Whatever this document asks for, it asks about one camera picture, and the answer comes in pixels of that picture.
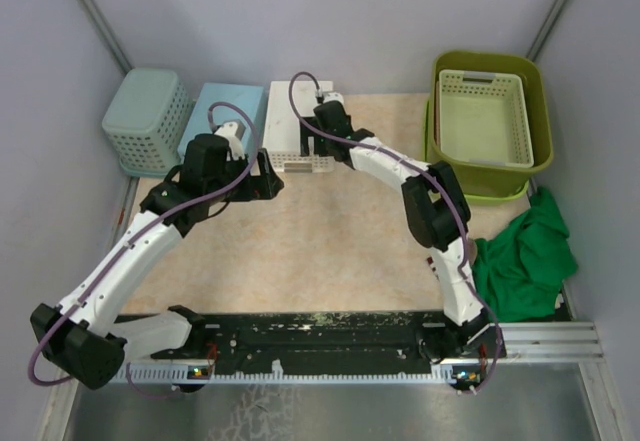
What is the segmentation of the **white basket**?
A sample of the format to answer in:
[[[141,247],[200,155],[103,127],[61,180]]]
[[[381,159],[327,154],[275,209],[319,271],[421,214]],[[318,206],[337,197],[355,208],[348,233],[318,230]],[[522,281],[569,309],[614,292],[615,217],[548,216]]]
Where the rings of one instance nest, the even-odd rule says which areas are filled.
[[[269,89],[263,147],[279,173],[327,173],[334,160],[324,139],[299,122],[288,96],[288,81],[272,81]]]

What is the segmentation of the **light blue perforated basket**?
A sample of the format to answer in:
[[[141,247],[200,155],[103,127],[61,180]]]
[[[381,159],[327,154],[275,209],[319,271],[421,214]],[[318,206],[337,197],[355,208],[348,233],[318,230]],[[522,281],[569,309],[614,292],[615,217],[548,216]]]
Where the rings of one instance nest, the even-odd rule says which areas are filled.
[[[178,145],[180,160],[184,160],[188,143],[196,135],[211,133],[212,125],[209,121],[209,108],[216,102],[226,102],[241,109],[253,122],[257,134],[254,134],[244,118],[235,110],[228,107],[217,107],[213,111],[213,121],[222,125],[228,121],[239,121],[245,126],[242,137],[245,151],[253,148],[253,138],[262,146],[267,111],[267,91],[262,86],[238,85],[225,83],[205,83],[201,88],[195,106],[186,125],[182,139]]]

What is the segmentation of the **large teal perforated basket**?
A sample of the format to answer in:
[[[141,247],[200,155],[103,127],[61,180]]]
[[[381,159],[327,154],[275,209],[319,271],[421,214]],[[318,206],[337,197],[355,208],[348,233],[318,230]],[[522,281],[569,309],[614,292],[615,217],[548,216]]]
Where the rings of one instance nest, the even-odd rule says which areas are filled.
[[[102,120],[123,170],[136,177],[164,177],[178,165],[178,145],[194,102],[169,69],[129,71]]]

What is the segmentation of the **pale green perforated basket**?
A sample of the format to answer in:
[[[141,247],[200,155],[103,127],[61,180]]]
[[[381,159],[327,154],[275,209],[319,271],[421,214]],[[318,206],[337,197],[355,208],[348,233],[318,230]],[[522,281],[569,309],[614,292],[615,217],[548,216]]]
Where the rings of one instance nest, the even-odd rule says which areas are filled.
[[[438,75],[437,142],[467,163],[534,164],[523,82],[511,73],[444,69]]]

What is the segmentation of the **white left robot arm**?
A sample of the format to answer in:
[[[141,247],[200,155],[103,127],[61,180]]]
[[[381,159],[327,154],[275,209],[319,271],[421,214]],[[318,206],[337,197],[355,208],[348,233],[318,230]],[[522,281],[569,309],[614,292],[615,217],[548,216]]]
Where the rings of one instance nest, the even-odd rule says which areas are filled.
[[[271,200],[283,189],[267,150],[246,155],[232,148],[234,140],[196,136],[183,163],[149,191],[127,232],[86,280],[56,306],[40,304],[32,312],[36,357],[96,390],[136,359],[163,351],[194,358],[206,350],[205,319],[184,306],[130,322],[117,318],[163,256],[210,219],[212,205]]]

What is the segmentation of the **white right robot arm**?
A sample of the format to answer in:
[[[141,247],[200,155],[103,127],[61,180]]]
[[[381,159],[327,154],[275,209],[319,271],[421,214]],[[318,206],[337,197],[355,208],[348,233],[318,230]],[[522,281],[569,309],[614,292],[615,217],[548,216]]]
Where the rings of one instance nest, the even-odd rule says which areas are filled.
[[[421,356],[432,363],[470,356],[482,344],[489,314],[475,288],[467,222],[470,208],[453,168],[409,158],[366,129],[355,130],[343,102],[317,98],[308,127],[325,138],[335,161],[366,173],[401,194],[414,240],[428,251],[428,264],[440,283],[445,327],[419,339]]]

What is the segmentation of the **green plastic tub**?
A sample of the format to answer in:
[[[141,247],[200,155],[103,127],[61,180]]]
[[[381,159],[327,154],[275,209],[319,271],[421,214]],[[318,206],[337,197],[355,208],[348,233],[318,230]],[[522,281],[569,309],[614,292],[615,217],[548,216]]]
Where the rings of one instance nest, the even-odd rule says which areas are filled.
[[[438,75],[444,69],[511,73],[521,77],[533,146],[530,168],[510,168],[456,161],[443,154],[437,142]],[[493,52],[452,50],[439,55],[432,68],[432,91],[426,114],[425,157],[434,164],[449,163],[467,195],[508,198],[520,192],[532,176],[553,160],[553,142],[546,93],[538,67],[525,57]]]

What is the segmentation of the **beige striped sock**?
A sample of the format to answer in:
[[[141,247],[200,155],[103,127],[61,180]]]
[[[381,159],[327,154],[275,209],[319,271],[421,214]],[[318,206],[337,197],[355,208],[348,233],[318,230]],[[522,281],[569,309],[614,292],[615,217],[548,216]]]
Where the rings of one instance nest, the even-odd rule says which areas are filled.
[[[434,260],[434,258],[432,256],[429,256],[427,258],[427,264],[428,264],[429,268],[431,269],[432,273],[434,274],[435,278],[438,281],[440,281],[441,280],[440,270],[438,269],[438,264],[436,263],[436,261]]]

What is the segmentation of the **green cloth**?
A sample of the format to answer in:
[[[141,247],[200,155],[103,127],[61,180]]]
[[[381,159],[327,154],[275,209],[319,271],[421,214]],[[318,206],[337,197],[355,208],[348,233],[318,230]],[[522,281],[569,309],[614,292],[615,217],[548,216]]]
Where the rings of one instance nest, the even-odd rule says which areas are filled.
[[[578,270],[569,229],[551,191],[539,187],[530,208],[492,239],[476,240],[476,290],[500,322],[555,312],[563,282]]]

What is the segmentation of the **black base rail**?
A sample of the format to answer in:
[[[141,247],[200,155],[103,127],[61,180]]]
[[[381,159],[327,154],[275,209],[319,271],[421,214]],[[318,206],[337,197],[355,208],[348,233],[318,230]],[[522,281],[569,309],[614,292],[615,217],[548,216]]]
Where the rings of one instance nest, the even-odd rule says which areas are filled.
[[[475,358],[485,341],[440,311],[207,314],[194,339],[154,360],[204,359],[219,375],[428,374],[447,358]]]

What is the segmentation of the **aluminium frame post left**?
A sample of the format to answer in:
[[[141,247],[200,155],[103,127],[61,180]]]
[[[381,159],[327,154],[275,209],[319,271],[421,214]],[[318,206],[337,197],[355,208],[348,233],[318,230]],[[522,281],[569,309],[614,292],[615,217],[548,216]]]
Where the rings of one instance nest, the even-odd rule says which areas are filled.
[[[99,8],[95,0],[77,0],[87,15],[90,23],[94,27],[101,42],[116,63],[116,66],[123,75],[133,69],[133,65],[125,50],[118,41],[115,32],[110,26],[106,16]]]

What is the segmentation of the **aluminium frame post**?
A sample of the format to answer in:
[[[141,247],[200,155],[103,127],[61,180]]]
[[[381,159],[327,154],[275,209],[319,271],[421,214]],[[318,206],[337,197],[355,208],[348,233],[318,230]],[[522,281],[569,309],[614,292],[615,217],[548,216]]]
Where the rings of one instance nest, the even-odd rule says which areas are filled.
[[[529,47],[526,58],[532,62],[536,62],[540,57],[544,47],[551,37],[554,29],[558,25],[564,10],[567,8],[571,0],[554,0],[549,11],[544,18],[531,46]]]
[[[115,32],[110,26],[106,16],[99,8],[95,0],[77,0],[87,15],[90,23],[94,27],[101,42],[116,63],[116,66],[123,75],[133,69],[133,65],[125,50],[118,41]]]

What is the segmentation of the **aluminium frame post right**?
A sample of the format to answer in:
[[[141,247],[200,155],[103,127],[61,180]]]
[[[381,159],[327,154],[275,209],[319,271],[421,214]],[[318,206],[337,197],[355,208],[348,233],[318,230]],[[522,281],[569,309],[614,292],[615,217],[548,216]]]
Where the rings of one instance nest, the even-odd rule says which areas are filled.
[[[551,37],[554,29],[558,25],[564,10],[567,8],[571,0],[554,0],[549,11],[544,18],[531,46],[529,47],[526,58],[532,62],[536,62],[540,57],[544,47]]]

